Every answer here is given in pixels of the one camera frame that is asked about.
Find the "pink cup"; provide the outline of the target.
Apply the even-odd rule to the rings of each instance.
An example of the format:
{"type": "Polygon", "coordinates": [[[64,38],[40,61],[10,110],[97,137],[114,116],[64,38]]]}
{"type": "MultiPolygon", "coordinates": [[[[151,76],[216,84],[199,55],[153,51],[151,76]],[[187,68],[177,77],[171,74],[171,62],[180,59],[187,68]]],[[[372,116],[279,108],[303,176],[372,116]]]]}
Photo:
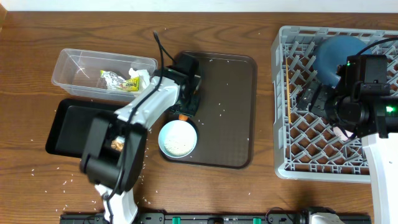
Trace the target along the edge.
{"type": "Polygon", "coordinates": [[[333,127],[333,132],[336,136],[338,136],[342,141],[356,139],[355,133],[351,133],[346,131],[344,128],[341,129],[337,126],[333,127]]]}

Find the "light blue rice bowl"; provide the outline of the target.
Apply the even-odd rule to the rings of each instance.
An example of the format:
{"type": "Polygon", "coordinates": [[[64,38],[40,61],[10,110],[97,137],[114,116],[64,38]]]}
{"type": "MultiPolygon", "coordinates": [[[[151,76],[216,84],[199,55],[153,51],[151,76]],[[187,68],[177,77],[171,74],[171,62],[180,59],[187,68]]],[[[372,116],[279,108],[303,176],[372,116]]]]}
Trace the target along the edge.
{"type": "Polygon", "coordinates": [[[158,143],[160,150],[168,157],[182,158],[189,155],[196,147],[198,134],[186,121],[173,120],[160,130],[158,143]]]}

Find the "brown mushroom food scrap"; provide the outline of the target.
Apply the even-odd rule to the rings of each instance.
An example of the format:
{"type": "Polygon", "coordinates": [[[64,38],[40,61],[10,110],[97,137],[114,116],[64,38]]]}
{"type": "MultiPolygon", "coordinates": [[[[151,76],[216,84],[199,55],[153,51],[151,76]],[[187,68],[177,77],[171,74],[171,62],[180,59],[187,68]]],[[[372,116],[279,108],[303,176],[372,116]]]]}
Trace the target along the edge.
{"type": "Polygon", "coordinates": [[[124,148],[125,139],[121,136],[116,137],[114,140],[111,141],[111,148],[122,152],[124,148]]]}

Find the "dark blue bowl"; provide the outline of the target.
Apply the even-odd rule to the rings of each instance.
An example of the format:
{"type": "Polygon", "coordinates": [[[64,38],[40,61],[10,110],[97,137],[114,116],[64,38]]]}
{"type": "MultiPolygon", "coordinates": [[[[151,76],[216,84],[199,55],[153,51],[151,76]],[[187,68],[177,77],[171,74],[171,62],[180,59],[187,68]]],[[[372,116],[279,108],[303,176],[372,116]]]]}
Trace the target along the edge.
{"type": "Polygon", "coordinates": [[[335,88],[340,81],[340,76],[336,74],[338,66],[345,64],[348,56],[357,54],[365,47],[363,41],[346,35],[337,35],[321,42],[313,52],[315,61],[312,67],[317,71],[318,80],[335,88]]]}

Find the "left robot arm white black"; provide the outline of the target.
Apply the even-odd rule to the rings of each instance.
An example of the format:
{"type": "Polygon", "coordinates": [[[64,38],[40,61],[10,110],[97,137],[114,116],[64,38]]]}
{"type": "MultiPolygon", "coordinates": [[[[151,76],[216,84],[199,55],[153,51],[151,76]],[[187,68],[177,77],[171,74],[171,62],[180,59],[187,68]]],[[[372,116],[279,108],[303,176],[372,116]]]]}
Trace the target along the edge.
{"type": "Polygon", "coordinates": [[[192,117],[201,76],[174,67],[155,71],[150,85],[113,114],[100,112],[90,125],[80,170],[104,201],[108,223],[133,223],[138,213],[133,186],[144,162],[147,132],[164,111],[192,117]]]}

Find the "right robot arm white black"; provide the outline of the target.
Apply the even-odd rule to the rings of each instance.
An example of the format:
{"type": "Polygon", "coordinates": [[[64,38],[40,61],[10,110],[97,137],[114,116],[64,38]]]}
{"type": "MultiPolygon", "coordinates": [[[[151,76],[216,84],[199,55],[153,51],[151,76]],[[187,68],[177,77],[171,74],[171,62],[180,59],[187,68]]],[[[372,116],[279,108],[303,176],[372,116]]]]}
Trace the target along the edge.
{"type": "Polygon", "coordinates": [[[352,55],[340,82],[310,82],[297,103],[343,134],[360,138],[368,161],[375,223],[397,223],[397,97],[390,94],[384,55],[352,55]]]}

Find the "orange carrot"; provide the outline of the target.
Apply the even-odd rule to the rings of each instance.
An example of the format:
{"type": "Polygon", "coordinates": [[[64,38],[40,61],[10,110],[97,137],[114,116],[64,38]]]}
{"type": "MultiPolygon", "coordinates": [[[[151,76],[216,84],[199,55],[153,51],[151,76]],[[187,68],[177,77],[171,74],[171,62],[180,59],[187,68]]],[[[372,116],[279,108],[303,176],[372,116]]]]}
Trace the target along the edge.
{"type": "Polygon", "coordinates": [[[184,114],[180,114],[178,116],[178,119],[181,120],[181,121],[186,121],[188,119],[188,116],[185,116],[184,114]]]}

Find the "wooden chopstick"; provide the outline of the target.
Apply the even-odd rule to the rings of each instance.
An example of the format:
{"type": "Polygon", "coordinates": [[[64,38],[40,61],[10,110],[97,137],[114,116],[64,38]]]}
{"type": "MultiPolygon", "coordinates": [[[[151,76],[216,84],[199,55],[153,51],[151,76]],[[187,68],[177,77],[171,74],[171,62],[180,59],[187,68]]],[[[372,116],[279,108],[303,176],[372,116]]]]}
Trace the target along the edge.
{"type": "Polygon", "coordinates": [[[287,97],[287,117],[288,123],[291,123],[291,108],[290,108],[290,83],[289,83],[289,62],[288,56],[285,57],[285,82],[286,82],[286,97],[287,97]]]}

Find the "yellow green snack wrapper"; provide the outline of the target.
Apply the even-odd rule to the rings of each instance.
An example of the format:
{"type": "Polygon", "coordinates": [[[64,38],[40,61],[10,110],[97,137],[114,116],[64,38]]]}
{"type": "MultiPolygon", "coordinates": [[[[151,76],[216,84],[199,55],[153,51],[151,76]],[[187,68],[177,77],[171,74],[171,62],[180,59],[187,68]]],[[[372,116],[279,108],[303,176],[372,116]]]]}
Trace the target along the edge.
{"type": "Polygon", "coordinates": [[[100,71],[99,84],[107,90],[135,92],[139,91],[139,77],[124,79],[115,72],[100,71]]]}

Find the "white tissue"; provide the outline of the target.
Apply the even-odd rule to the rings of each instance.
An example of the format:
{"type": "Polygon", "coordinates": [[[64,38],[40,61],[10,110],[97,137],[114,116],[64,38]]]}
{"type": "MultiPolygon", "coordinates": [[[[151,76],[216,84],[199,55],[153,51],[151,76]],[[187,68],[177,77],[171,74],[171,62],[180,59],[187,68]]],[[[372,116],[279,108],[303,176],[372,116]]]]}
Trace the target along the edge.
{"type": "Polygon", "coordinates": [[[139,93],[145,90],[150,84],[150,75],[146,69],[134,70],[133,68],[130,68],[129,75],[131,78],[139,79],[139,86],[137,90],[139,93]]]}

